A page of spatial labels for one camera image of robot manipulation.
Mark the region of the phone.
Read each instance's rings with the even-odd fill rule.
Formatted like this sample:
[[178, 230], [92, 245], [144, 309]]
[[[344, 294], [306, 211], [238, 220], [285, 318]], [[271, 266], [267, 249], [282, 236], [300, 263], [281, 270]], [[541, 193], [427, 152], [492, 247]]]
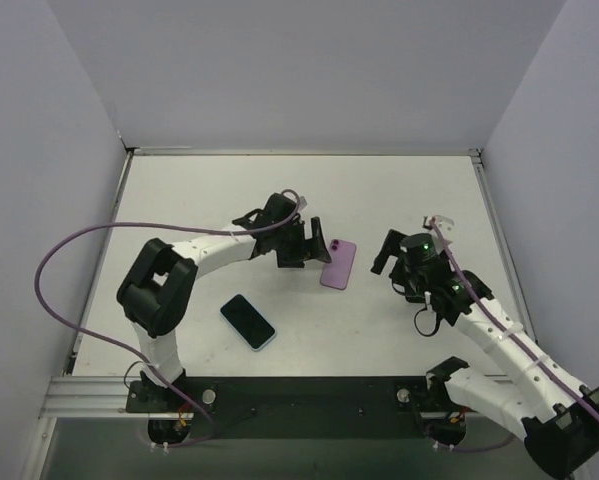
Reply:
[[275, 328], [241, 294], [226, 302], [220, 314], [253, 351], [260, 351], [276, 336]]

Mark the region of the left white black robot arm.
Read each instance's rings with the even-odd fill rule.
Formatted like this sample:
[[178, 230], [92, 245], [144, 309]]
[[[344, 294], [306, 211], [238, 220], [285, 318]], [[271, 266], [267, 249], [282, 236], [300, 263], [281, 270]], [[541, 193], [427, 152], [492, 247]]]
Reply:
[[234, 219], [228, 227], [188, 241], [149, 240], [141, 249], [116, 295], [133, 324], [140, 352], [147, 358], [142, 382], [148, 398], [162, 411], [183, 402], [185, 375], [176, 340], [194, 283], [223, 267], [270, 252], [279, 268], [302, 268], [310, 260], [325, 264], [331, 256], [317, 217], [305, 236], [301, 203], [284, 193], [272, 194], [264, 207]]

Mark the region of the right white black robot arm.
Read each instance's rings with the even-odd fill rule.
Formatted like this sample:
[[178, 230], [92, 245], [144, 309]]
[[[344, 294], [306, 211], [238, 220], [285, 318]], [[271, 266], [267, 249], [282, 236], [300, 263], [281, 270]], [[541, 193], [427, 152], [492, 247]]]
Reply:
[[381, 274], [389, 258], [396, 260], [389, 275], [395, 291], [471, 339], [511, 383], [504, 387], [451, 357], [428, 371], [429, 390], [505, 428], [554, 479], [599, 452], [599, 387], [560, 367], [478, 276], [460, 268], [436, 218], [415, 235], [388, 231], [372, 273]]

